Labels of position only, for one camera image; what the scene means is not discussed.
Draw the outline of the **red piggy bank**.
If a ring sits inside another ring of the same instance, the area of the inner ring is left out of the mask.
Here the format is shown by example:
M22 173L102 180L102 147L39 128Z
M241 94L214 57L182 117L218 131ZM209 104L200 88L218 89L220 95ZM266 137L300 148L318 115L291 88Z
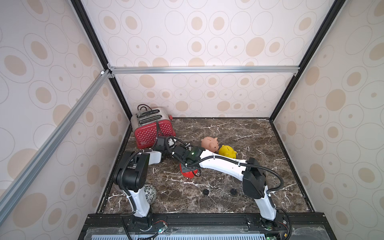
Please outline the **red piggy bank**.
M182 164L180 164L180 170L181 170L182 175L184 177L188 178L188 179L192 179L192 178L197 177L199 175L199 170L198 169L193 170L193 171L189 171Z

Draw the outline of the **pink piggy bank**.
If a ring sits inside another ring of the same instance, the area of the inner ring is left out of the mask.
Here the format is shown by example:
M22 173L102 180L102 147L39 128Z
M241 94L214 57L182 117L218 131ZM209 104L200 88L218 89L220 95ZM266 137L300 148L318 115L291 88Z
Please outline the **pink piggy bank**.
M201 139L201 147L208 151L216 153L219 150L218 138L205 137Z

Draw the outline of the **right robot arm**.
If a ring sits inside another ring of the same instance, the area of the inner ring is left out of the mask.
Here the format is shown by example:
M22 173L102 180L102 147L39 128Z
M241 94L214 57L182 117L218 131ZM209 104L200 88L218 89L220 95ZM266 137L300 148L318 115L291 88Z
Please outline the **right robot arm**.
M259 162L254 158L235 160L202 147L176 145L167 147L167 150L188 171L201 168L211 169L238 179L243 183L244 194L256 202L261 217L268 221L276 219L278 211L271 199L271 192L282 189L284 180L275 171L260 166ZM266 172L279 179L278 186L268 187Z

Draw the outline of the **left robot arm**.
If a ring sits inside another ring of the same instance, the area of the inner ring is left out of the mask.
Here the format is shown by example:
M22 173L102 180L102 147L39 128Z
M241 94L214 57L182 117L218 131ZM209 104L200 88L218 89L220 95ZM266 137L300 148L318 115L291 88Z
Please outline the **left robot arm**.
M125 151L118 160L113 173L113 182L129 200L133 216L144 218L150 212L150 204L144 191L148 168L150 165L159 164L163 155L169 153L168 149L176 141L174 136L160 136L154 147L136 152Z

